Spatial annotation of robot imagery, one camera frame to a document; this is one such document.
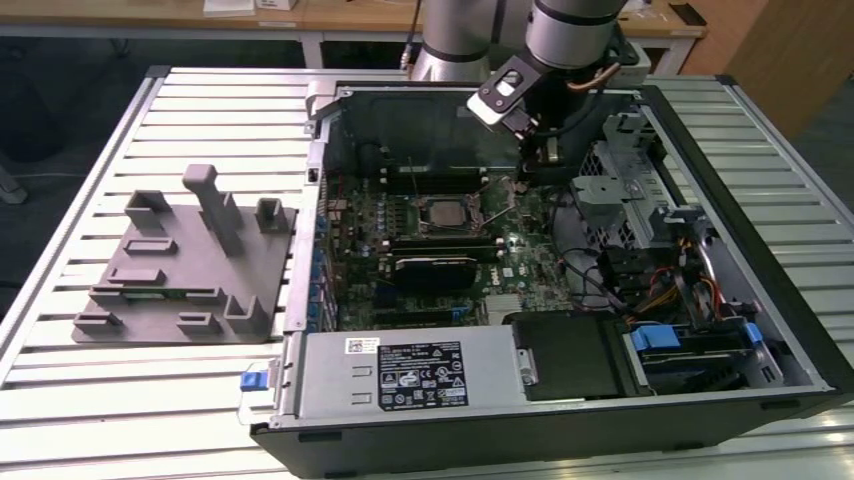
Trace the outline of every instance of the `wooden table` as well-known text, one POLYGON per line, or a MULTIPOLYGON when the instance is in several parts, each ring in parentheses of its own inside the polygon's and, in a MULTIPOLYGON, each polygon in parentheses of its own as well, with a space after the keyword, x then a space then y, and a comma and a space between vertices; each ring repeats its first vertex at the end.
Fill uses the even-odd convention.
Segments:
MULTIPOLYGON (((0 0, 0 35, 203 40, 296 40, 306 66, 323 68, 324 41, 402 42, 412 0, 300 0, 291 11, 205 18, 204 0, 0 0)), ((675 74, 703 27, 685 25, 666 0, 620 26, 644 48, 664 49, 655 73, 675 74)))

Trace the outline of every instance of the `slotted aluminum plate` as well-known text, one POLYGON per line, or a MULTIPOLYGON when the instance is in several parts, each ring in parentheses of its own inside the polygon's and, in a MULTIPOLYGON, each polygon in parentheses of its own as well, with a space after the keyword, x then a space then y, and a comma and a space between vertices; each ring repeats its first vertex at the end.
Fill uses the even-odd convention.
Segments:
MULTIPOLYGON (((189 162, 212 163, 240 205, 276 196, 300 208, 308 153, 304 95, 315 78, 399 79, 396 72, 173 69, 148 79, 19 302, 0 327, 0 478, 292 478, 240 425, 237 375, 274 358, 264 345, 109 347, 71 340, 128 225, 137 188, 192 202, 189 162)), ((850 214, 781 143, 737 89, 713 78, 655 78, 843 352, 854 352, 850 214)), ((687 182, 676 183, 691 197, 687 182)), ((287 299, 287 284, 280 299, 287 299)), ((283 315, 276 317, 280 331, 283 315)), ((268 395, 248 407, 264 413, 268 395)), ((399 478, 831 478, 854 469, 854 414, 841 408, 769 425, 714 448, 407 474, 399 478)))

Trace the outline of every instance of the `white table leg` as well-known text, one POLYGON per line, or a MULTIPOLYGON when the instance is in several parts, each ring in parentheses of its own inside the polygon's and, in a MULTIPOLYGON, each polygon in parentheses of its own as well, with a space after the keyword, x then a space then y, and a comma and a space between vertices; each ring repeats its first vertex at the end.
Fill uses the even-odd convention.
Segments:
POLYGON ((302 32, 299 42, 303 45, 303 57, 306 58, 306 68, 323 68, 323 32, 302 32))
POLYGON ((658 62, 655 75, 679 75, 679 70, 682 70, 682 65, 685 65, 685 61, 689 58, 695 41, 695 38, 672 38, 670 40, 670 48, 658 62))

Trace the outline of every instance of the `green circuit board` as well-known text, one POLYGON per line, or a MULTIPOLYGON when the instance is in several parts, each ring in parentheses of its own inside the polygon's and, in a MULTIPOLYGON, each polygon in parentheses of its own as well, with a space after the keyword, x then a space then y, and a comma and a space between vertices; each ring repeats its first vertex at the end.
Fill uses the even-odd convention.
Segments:
POLYGON ((388 195, 383 193, 382 185, 371 181, 334 179, 328 191, 334 205, 330 215, 338 330, 380 328, 375 316, 384 312, 455 310, 459 312, 456 325, 486 325, 483 300, 488 295, 518 295, 523 311, 571 308, 570 285, 558 268, 546 228, 554 198, 542 188, 548 187, 526 190, 502 173, 488 174, 487 178, 476 195, 482 221, 500 216, 488 221, 482 231, 503 241, 503 255, 498 262, 478 265, 471 288, 440 295, 411 292, 398 295, 392 308, 378 308, 374 301, 378 291, 394 288, 383 276, 382 242, 392 233, 395 236, 419 236, 418 205, 423 206, 426 196, 388 195), (392 203, 398 211, 404 212, 394 228, 387 218, 392 203))

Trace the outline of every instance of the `floor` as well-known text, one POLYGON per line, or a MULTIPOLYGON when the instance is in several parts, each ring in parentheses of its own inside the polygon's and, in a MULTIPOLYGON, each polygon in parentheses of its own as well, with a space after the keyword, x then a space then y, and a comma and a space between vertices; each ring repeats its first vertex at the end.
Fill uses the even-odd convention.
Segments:
MULTIPOLYGON (((332 68, 394 68, 391 45, 335 45, 332 68)), ((132 41, 128 55, 107 40, 0 38, 0 73, 23 73, 57 119, 60 153, 37 163, 1 160, 29 192, 25 204, 0 204, 0 318, 15 299, 149 65, 303 67, 292 42, 132 41)), ((795 147, 850 208, 854 188, 854 83, 829 103, 795 147)))

